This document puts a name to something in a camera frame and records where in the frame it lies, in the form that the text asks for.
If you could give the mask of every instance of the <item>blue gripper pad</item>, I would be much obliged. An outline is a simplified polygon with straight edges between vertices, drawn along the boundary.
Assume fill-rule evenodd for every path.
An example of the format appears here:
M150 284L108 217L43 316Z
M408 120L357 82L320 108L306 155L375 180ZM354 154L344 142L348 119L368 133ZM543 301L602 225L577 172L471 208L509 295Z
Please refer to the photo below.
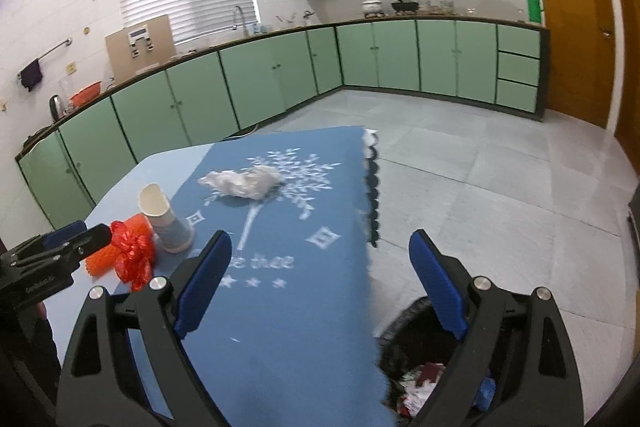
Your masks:
M409 259L431 299L440 325L462 340L468 330L465 320L465 301L436 254L418 232L409 240Z
M232 250L231 239L227 233L222 233L213 244L210 241L197 258L182 262L183 264L199 263L199 265L177 299L174 331L180 339L200 325L220 280L229 266Z
M52 250L82 232L86 232L84 221L75 221L71 223L71 225L66 225L66 227L62 229L54 230L44 235L42 238L42 247L45 251Z

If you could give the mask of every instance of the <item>white tree print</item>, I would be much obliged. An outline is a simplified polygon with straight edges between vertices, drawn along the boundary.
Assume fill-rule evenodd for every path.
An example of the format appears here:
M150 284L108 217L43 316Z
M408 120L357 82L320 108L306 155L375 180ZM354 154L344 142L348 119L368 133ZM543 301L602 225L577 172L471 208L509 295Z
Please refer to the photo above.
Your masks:
M307 159L299 159L298 152L300 149L287 149L281 151L267 151L265 156L256 156L255 158L247 158L251 162L251 167L246 167L242 171L249 170L257 165L268 165L274 167L280 173L282 183L274 189L272 197L276 201L289 200L300 209L300 219L306 219L315 210L311 204L316 197L313 195L320 190L330 190L331 182L328 179L329 172L339 163L318 163L318 155L310 154ZM212 201L217 200L221 193L213 190L211 195L205 200L205 206L209 206ZM242 229L242 236L238 243L238 250L244 250L246 241L249 238L251 227L266 203L262 201L252 201L249 206Z

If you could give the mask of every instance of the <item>hanging towel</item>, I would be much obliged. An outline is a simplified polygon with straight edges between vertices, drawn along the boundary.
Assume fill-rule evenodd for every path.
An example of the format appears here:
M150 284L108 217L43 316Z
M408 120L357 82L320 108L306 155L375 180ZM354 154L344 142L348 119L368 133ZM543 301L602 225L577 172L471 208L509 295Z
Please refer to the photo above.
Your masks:
M42 81L42 71L40 70L40 62L36 58L31 64L24 68L20 74L20 83L23 87L33 91L33 89Z

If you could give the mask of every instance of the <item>drawer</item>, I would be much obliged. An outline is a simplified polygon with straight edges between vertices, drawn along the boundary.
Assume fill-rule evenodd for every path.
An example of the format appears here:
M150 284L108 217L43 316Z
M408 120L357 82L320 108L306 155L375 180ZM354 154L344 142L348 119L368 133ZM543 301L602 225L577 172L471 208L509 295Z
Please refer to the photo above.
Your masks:
M540 58L540 32L516 28L515 26L499 25L498 49L503 52Z
M498 105L513 107L527 112L536 111L538 89L524 84L515 84L507 80L498 80L497 96L495 102Z
M536 58L500 53L498 78L537 86L540 79L540 61Z

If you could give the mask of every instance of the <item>orange mesh bag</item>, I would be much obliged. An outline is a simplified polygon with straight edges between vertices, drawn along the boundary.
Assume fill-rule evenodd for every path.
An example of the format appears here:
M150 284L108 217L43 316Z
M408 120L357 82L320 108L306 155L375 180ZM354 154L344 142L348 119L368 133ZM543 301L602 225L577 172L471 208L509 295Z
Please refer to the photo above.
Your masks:
M124 224L127 225L127 228L133 236L148 235L149 238L151 238L153 235L151 225L149 225L144 214L136 214L135 216L129 217ZM89 275L92 275L93 277L100 277L101 275L106 274L111 268L113 268L116 257L119 253L120 249L118 247L107 245L96 253L91 254L84 260L87 272L89 272Z

